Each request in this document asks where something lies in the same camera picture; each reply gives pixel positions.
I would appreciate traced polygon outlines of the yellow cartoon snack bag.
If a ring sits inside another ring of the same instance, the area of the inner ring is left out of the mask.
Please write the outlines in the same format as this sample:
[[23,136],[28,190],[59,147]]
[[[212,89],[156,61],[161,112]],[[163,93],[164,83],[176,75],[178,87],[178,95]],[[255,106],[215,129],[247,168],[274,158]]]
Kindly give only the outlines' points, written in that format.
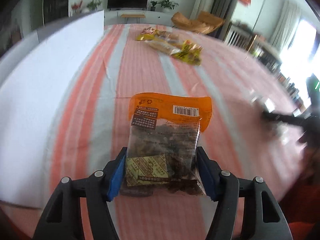
[[201,64],[202,47],[199,44],[185,40],[178,48],[179,52],[171,55],[173,58],[195,66]]

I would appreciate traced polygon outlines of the orange dried snack bag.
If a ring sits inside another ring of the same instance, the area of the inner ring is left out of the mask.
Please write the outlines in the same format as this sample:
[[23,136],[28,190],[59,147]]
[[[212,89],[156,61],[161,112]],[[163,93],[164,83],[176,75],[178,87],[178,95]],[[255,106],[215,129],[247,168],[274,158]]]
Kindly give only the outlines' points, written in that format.
[[134,95],[129,103],[130,135],[121,194],[203,195],[196,148],[212,113],[208,96]]

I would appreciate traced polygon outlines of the clear rice cake pack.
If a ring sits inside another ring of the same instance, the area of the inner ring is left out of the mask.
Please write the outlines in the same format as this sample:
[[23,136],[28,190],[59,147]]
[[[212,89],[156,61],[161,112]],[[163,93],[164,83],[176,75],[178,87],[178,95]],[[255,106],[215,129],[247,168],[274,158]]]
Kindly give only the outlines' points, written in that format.
[[181,52],[182,40],[178,35],[169,31],[158,32],[153,40],[146,42],[151,48],[167,55],[174,55]]

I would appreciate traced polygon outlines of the yellow red snack pack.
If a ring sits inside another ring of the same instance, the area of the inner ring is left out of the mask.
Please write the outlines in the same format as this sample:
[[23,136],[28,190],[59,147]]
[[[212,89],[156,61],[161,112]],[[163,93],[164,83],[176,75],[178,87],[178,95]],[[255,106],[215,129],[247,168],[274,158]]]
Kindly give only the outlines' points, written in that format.
[[136,37],[137,41],[152,41],[160,37],[161,31],[154,27],[147,27]]

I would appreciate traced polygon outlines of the striped orange white tablecloth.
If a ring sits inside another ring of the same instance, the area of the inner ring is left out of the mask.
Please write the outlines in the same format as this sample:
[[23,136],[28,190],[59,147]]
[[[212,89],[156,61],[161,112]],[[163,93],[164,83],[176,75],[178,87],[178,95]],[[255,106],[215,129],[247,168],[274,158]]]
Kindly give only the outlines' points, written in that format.
[[56,121],[48,158],[46,194],[68,176],[81,179],[102,169],[127,146],[177,140],[182,120],[191,120],[188,146],[202,146],[234,175],[265,179],[276,199],[284,197],[302,170],[297,128],[275,136],[260,117],[259,99],[291,113],[294,105],[276,78],[251,55],[217,39],[158,26],[202,47],[191,65],[138,40],[143,24],[115,24],[80,69]]

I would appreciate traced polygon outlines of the orange lounge chair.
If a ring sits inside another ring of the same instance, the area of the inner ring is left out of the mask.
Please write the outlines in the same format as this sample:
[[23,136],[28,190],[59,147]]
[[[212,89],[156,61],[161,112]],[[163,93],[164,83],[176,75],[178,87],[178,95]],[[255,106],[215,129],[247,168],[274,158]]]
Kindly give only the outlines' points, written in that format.
[[172,18],[172,23],[178,29],[201,34],[209,34],[221,27],[225,20],[205,11],[201,11],[195,20],[186,18],[180,12],[176,12]]

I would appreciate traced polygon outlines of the white cardboard storage box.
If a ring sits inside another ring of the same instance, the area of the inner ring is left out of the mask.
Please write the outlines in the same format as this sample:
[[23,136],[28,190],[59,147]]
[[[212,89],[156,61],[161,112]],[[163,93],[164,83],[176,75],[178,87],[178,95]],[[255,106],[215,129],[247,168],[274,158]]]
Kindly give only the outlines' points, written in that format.
[[104,12],[52,22],[1,59],[1,201],[42,205],[43,159],[71,80],[104,34]]

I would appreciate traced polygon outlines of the white TV cabinet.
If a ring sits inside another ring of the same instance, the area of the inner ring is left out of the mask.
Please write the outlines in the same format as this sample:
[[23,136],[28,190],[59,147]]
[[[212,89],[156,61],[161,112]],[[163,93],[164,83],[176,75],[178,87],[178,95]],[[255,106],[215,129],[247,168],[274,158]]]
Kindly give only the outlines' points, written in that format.
[[154,24],[173,26],[172,14],[143,10],[113,10],[105,11],[104,25],[113,24]]

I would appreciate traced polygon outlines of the green potted plant right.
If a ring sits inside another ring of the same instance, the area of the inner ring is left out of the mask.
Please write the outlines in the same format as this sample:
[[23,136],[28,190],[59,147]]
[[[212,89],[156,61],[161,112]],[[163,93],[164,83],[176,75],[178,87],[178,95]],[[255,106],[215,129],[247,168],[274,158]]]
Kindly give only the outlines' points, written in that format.
[[170,13],[179,6],[177,2],[171,0],[158,0],[157,3],[160,5],[162,12],[165,13]]

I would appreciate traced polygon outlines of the small dark potted plant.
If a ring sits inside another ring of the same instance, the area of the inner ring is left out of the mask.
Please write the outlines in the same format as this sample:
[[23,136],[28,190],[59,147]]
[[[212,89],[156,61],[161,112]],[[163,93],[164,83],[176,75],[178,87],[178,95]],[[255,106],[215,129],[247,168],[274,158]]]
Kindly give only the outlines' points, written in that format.
[[158,4],[158,2],[150,1],[150,3],[151,3],[150,11],[156,11],[156,5]]

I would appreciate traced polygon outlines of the small wooden bench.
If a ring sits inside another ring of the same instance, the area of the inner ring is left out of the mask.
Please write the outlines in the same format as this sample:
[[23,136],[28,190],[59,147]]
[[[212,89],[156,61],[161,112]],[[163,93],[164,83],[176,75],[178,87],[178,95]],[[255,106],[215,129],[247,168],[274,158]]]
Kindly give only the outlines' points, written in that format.
[[145,18],[144,14],[121,14],[121,18],[124,19],[125,24],[128,23],[129,19],[135,19],[136,23],[140,23],[141,19]]

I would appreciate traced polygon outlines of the red flower vase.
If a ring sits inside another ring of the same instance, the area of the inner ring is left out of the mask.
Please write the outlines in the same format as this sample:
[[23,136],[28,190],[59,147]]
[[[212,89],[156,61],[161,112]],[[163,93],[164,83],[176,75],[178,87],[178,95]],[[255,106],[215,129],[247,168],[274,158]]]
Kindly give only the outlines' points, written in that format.
[[79,14],[81,12],[83,0],[75,2],[71,5],[72,15]]

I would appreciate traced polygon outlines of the green plant left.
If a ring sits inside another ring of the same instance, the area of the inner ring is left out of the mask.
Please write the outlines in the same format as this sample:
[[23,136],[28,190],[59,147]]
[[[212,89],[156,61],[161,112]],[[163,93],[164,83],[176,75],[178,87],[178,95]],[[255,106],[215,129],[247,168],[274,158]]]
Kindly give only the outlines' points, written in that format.
[[101,4],[102,4],[101,0],[91,0],[90,2],[88,2],[86,8],[89,11],[95,11]]

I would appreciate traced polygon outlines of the black glass display cabinet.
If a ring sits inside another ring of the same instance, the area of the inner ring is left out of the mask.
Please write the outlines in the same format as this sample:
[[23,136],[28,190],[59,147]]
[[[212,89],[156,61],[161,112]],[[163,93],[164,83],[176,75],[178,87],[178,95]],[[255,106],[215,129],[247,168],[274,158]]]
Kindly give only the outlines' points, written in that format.
[[68,17],[68,0],[43,0],[44,25]]

